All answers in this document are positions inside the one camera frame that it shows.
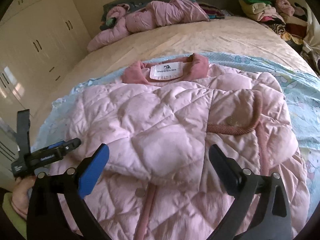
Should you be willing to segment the left hand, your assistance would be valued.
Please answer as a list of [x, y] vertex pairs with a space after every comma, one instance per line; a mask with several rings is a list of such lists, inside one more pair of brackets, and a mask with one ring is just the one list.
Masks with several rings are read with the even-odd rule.
[[27, 219], [29, 197], [28, 191], [34, 186], [36, 181], [35, 176], [25, 178], [17, 178], [12, 193], [11, 205], [13, 209], [23, 218]]

